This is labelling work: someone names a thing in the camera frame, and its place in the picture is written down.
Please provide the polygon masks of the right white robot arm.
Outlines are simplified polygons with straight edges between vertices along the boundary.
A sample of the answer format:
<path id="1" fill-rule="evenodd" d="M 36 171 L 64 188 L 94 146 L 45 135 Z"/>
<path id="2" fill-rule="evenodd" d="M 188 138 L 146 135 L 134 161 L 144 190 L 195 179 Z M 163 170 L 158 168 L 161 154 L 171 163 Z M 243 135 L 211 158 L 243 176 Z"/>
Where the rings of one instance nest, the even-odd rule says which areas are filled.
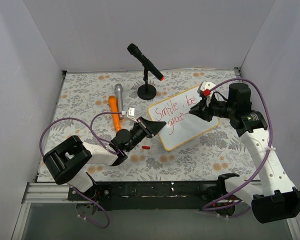
<path id="1" fill-rule="evenodd" d="M 217 100 L 217 85 L 202 82 L 197 92 L 199 103 L 189 113 L 207 122 L 213 117 L 228 119 L 248 150 L 255 173 L 243 180 L 237 173 L 218 176 L 216 192 L 219 198 L 202 207 L 217 211 L 216 203 L 235 196 L 245 202 L 262 224 L 290 219 L 300 212 L 300 190 L 290 180 L 273 147 L 273 129 L 268 115 L 252 109 L 250 81 L 231 83 L 228 96 Z"/>

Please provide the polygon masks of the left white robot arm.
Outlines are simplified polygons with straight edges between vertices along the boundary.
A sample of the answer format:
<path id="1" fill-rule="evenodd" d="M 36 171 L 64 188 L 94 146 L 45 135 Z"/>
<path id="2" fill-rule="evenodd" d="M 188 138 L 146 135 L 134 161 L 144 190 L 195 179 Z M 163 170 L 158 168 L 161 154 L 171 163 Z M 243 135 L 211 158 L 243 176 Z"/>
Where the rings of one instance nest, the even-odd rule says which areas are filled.
<path id="1" fill-rule="evenodd" d="M 91 200 L 97 193 L 96 183 L 84 172 L 84 166 L 103 164 L 115 167 L 122 164 L 128 158 L 127 153 L 144 138 L 155 137 L 166 124 L 165 121 L 139 117 L 132 129 L 120 129 L 108 146 L 90 144 L 72 135 L 47 153 L 42 153 L 42 160 L 56 184 L 76 188 L 85 200 Z"/>

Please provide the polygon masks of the yellow framed whiteboard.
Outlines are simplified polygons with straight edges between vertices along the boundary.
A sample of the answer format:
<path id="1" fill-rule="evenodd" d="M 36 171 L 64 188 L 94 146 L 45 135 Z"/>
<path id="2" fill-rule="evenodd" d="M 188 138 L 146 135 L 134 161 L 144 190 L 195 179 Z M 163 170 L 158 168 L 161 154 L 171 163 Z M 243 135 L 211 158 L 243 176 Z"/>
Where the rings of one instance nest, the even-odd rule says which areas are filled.
<path id="1" fill-rule="evenodd" d="M 183 115 L 202 99 L 197 93 L 198 85 L 150 105 L 147 108 L 152 121 L 165 121 L 165 127 L 158 133 L 163 148 L 173 149 L 218 127 L 220 119 L 213 117 L 210 122 L 195 115 Z"/>

